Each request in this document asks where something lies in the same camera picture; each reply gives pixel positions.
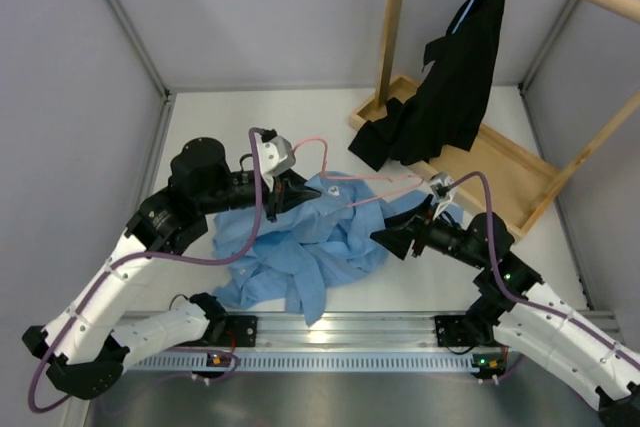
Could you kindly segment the light blue shirt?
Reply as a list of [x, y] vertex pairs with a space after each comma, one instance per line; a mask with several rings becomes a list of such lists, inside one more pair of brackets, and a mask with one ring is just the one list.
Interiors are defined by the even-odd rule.
[[335, 171], [306, 184], [322, 195], [275, 222], [261, 222], [251, 249], [230, 265], [229, 282], [213, 291], [221, 304], [249, 309], [282, 299], [286, 312], [313, 325], [325, 312], [328, 289], [360, 281], [388, 260], [370, 234], [426, 197], [413, 190], [391, 201], [378, 199], [365, 181]]

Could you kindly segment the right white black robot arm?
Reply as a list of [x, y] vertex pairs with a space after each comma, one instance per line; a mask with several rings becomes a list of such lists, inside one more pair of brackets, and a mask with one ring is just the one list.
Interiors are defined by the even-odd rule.
[[472, 345], [520, 352], [569, 386], [605, 426], [638, 425], [638, 353], [571, 307], [515, 255], [499, 216], [481, 213], [463, 228], [435, 211], [426, 198], [386, 219], [370, 237], [400, 259], [429, 248], [478, 269], [480, 296], [461, 319]]

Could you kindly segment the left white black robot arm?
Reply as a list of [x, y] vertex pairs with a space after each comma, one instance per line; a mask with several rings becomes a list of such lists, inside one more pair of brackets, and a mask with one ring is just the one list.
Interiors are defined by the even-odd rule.
[[[253, 245], [262, 220], [320, 197], [293, 167], [290, 142], [274, 130], [249, 131], [251, 170], [232, 171], [223, 144], [199, 137], [171, 160], [163, 189], [145, 199], [126, 224], [110, 256], [70, 305], [44, 326], [22, 336], [39, 364], [28, 391], [32, 411], [38, 382], [46, 376], [65, 398], [92, 400], [137, 363], [183, 345], [213, 346], [223, 340], [228, 314], [207, 293], [132, 325], [120, 322], [155, 276], [156, 259], [192, 265], [228, 265]], [[239, 252], [226, 259], [199, 259], [185, 251], [208, 231], [207, 216], [249, 209], [254, 222]]]

